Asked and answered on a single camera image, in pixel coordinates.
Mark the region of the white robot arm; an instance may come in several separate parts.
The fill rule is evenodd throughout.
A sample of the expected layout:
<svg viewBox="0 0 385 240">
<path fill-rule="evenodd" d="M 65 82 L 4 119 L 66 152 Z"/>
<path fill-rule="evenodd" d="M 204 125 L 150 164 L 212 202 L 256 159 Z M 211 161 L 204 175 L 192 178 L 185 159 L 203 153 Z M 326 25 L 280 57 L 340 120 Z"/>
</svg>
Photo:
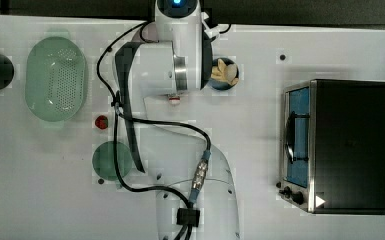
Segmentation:
<svg viewBox="0 0 385 240">
<path fill-rule="evenodd" d="M 148 97 L 200 91 L 211 75 L 212 47 L 199 0 L 155 0 L 151 39 L 125 43 L 114 56 L 115 111 L 125 121 L 136 169 L 156 193 L 160 240 L 240 240 L 232 172 L 201 129 L 153 120 Z"/>
</svg>

